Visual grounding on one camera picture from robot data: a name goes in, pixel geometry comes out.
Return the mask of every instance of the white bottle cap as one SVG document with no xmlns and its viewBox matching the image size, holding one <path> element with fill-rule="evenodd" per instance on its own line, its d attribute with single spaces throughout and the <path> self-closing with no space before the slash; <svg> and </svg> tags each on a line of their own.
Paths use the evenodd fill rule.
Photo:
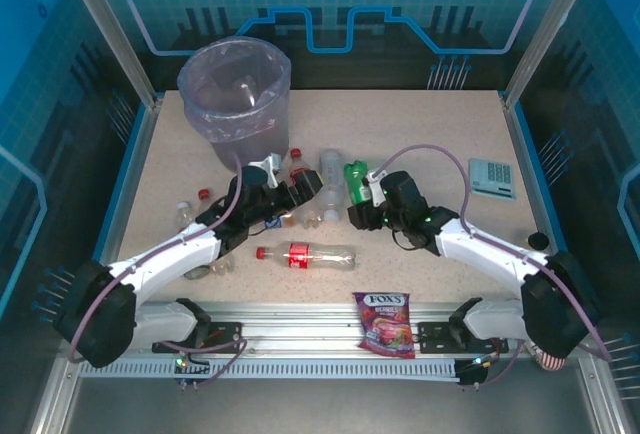
<svg viewBox="0 0 640 434">
<path fill-rule="evenodd" d="M 340 220 L 340 214 L 333 209 L 324 211 L 324 220 L 328 222 L 338 222 Z"/>
</svg>

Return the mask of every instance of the red label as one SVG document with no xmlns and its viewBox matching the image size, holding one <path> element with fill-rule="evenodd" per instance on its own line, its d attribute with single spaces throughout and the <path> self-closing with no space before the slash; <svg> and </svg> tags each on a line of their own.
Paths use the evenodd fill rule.
<svg viewBox="0 0 640 434">
<path fill-rule="evenodd" d="M 294 169 L 289 173 L 289 177 L 291 178 L 291 182 L 293 183 L 294 186 L 296 185 L 296 180 L 293 178 L 293 176 L 295 176 L 299 172 L 308 171 L 308 170 L 309 170 L 308 167 L 299 167 L 298 169 Z"/>
<path fill-rule="evenodd" d="M 309 244 L 292 242 L 289 246 L 289 267 L 306 269 L 309 267 Z"/>
</svg>

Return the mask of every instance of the green bottle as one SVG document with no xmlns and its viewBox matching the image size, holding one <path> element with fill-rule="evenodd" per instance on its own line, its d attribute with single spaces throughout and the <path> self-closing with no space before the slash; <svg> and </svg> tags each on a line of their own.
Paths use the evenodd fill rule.
<svg viewBox="0 0 640 434">
<path fill-rule="evenodd" d="M 353 164 L 345 164 L 344 179 L 349 189 L 351 203 L 355 206 L 371 199 L 371 189 L 362 184 L 362 179 L 369 172 L 369 167 L 364 161 L 356 161 Z"/>
</svg>

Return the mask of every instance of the calculator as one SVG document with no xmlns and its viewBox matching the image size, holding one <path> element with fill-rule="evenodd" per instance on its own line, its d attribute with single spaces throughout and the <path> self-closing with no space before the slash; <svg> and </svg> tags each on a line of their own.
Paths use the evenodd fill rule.
<svg viewBox="0 0 640 434">
<path fill-rule="evenodd" d="M 471 192 L 497 199 L 515 200 L 513 169 L 509 164 L 471 159 L 469 161 L 469 182 Z"/>
</svg>

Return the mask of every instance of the vertical metal post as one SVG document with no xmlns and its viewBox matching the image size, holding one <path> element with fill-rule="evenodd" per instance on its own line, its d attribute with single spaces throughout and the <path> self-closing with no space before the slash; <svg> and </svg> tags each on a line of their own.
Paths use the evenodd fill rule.
<svg viewBox="0 0 640 434">
<path fill-rule="evenodd" d="M 156 94 L 107 0 L 83 0 L 142 103 L 152 108 Z"/>
<path fill-rule="evenodd" d="M 576 0 L 552 0 L 546 14 L 538 26 L 531 43 L 527 47 L 518 67 L 516 67 L 509 85 L 504 93 L 504 101 L 507 108 L 512 108 L 524 92 L 531 80 L 533 73 L 540 65 L 551 42 Z"/>
</svg>

